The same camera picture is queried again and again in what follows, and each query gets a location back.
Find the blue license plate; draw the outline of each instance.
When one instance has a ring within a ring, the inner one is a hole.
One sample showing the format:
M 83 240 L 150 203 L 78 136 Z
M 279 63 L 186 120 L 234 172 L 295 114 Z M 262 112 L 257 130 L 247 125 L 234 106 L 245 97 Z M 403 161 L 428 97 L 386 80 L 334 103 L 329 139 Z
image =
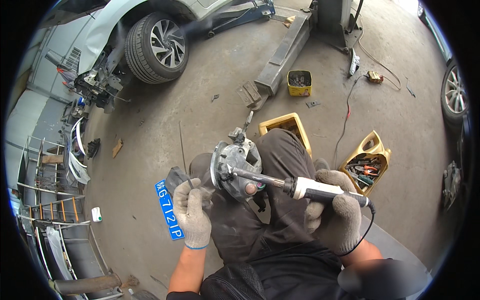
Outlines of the blue license plate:
M 165 187 L 165 179 L 155 184 L 155 190 L 172 240 L 183 239 L 185 235 L 177 223 L 177 218 L 173 214 L 173 202 Z

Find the wall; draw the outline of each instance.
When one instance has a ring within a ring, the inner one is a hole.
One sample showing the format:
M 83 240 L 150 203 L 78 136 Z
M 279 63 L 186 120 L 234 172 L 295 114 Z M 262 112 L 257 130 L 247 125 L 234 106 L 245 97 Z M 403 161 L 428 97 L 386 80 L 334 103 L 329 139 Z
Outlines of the wall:
M 5 171 L 7 185 L 17 189 L 17 174 L 22 148 L 27 136 L 35 130 L 38 118 L 47 103 L 48 97 L 34 91 L 25 90 L 17 101 L 5 126 Z
M 95 17 L 101 10 L 92 13 Z M 64 25 L 52 27 L 45 36 L 41 49 L 36 57 L 32 72 L 30 73 L 30 89 L 54 98 L 70 102 L 78 99 L 79 95 L 69 90 L 62 83 L 64 79 L 57 72 L 57 67 L 45 58 L 45 54 L 51 49 L 60 56 L 67 57 L 75 46 L 82 50 L 85 36 L 94 19 L 85 16 Z
M 68 56 L 74 46 L 81 50 L 93 20 L 91 16 L 85 16 L 67 24 L 39 29 L 25 51 L 12 88 L 5 128 L 7 183 L 12 189 L 17 188 L 18 166 L 27 136 L 45 137 L 56 142 L 60 138 L 59 121 L 65 104 L 79 97 L 63 85 L 64 79 L 45 54 L 51 49 Z M 34 142 L 30 147 L 38 148 L 37 144 Z
M 10 101 L 7 108 L 7 115 L 10 115 L 13 108 L 17 104 L 18 99 L 20 98 L 20 96 L 25 90 L 25 87 L 30 75 L 30 70 L 32 69 L 37 53 L 40 50 L 42 41 L 44 40 L 45 34 L 47 32 L 48 32 L 48 29 L 46 28 L 39 29 L 35 33 L 35 35 L 32 37 L 32 40 L 30 41 L 30 45 L 28 46 L 28 49 L 25 50 L 24 59 L 20 64 L 20 67 L 18 68 L 17 77 L 10 94 Z

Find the person's knee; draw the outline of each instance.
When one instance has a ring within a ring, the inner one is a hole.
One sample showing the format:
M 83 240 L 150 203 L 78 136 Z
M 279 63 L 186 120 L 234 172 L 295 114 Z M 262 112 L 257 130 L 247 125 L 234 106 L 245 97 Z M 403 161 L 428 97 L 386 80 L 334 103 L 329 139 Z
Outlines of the person's knee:
M 264 148 L 271 149 L 276 145 L 279 145 L 287 140 L 292 139 L 292 133 L 280 128 L 273 128 L 269 130 L 265 135 L 261 136 L 257 141 L 257 147 L 259 149 Z

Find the black power cord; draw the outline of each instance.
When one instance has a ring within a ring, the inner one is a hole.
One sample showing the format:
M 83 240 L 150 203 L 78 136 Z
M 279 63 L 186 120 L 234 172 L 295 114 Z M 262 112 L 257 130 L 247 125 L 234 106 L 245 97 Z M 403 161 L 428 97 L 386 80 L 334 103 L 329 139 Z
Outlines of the black power cord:
M 364 233 L 363 236 L 361 237 L 360 241 L 355 245 L 355 247 L 353 247 L 352 250 L 348 251 L 348 252 L 345 253 L 345 254 L 339 255 L 339 257 L 345 256 L 345 255 L 349 255 L 350 253 L 352 253 L 352 251 L 354 251 L 355 248 L 357 248 L 358 245 L 360 245 L 361 241 L 363 241 L 363 239 L 364 239 L 365 236 L 367 235 L 368 231 L 370 230 L 370 227 L 372 227 L 373 218 L 375 217 L 376 210 L 375 210 L 375 206 L 373 205 L 373 202 L 370 201 L 370 200 L 368 201 L 367 206 L 370 208 L 370 211 L 372 212 L 372 220 L 370 221 L 370 225 L 368 225 L 367 231 L 365 231 L 365 233 Z
M 352 91 L 353 91 L 353 87 L 357 84 L 357 81 L 363 77 L 365 75 L 362 75 L 362 76 L 359 76 L 357 79 L 355 79 L 355 82 L 353 83 L 352 85 L 352 88 L 350 89 L 350 93 L 348 94 L 347 96 L 347 108 L 348 108 L 348 113 L 347 113 L 347 117 L 345 118 L 345 121 L 343 122 L 343 131 L 342 131 L 342 135 L 340 136 L 340 138 L 338 139 L 336 145 L 335 145 L 335 170 L 336 170 L 336 154 L 338 152 L 338 144 L 340 143 L 340 140 L 343 138 L 344 134 L 345 134 L 345 129 L 347 128 L 347 120 L 348 118 L 350 117 L 350 104 L 348 103 L 348 100 L 350 99 L 350 95 L 352 94 Z

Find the yellow plastic container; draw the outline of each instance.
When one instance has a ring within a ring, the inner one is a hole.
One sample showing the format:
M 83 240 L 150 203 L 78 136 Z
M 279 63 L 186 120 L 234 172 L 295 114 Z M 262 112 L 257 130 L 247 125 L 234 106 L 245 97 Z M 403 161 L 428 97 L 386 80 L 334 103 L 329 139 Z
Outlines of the yellow plastic container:
M 305 87 L 290 85 L 290 80 L 293 80 L 296 76 L 298 76 L 298 78 L 301 78 L 302 76 L 304 76 L 305 81 L 310 82 L 310 85 Z M 305 71 L 305 70 L 289 71 L 287 78 L 288 78 L 287 80 L 288 92 L 290 93 L 290 96 L 310 96 L 312 94 L 313 80 L 312 80 L 312 74 L 309 71 Z
M 292 112 L 290 114 L 258 124 L 258 132 L 260 133 L 260 136 L 266 134 L 273 128 L 281 128 L 292 132 L 300 140 L 310 157 L 312 157 L 312 149 L 310 148 L 310 143 L 308 142 L 307 133 L 305 132 L 305 129 L 301 124 L 300 117 L 297 115 L 297 113 Z
M 366 144 L 368 144 L 369 141 L 373 141 L 373 145 L 369 148 L 364 150 L 363 148 L 365 147 Z M 362 158 L 376 158 L 378 157 L 380 160 L 380 173 L 379 176 L 373 179 L 373 184 L 365 191 L 362 191 L 361 188 L 358 186 L 356 181 L 350 176 L 350 174 L 345 170 L 345 166 L 348 165 L 348 163 L 356 158 L 358 155 L 365 155 Z M 364 196 L 369 196 L 370 193 L 372 192 L 373 188 L 375 185 L 380 181 L 382 176 L 385 174 L 385 171 L 388 169 L 388 163 L 390 162 L 390 156 L 392 155 L 392 150 L 388 148 L 384 148 L 384 145 L 382 144 L 382 141 L 380 140 L 380 137 L 378 136 L 377 132 L 374 130 L 372 131 L 369 135 L 367 135 L 366 138 L 363 139 L 363 141 L 360 143 L 358 148 L 350 154 L 350 156 L 345 159 L 345 161 L 340 165 L 338 168 L 339 171 L 344 172 L 348 178 L 353 182 L 353 185 L 355 186 L 355 189 L 357 190 L 358 193 L 364 195 Z

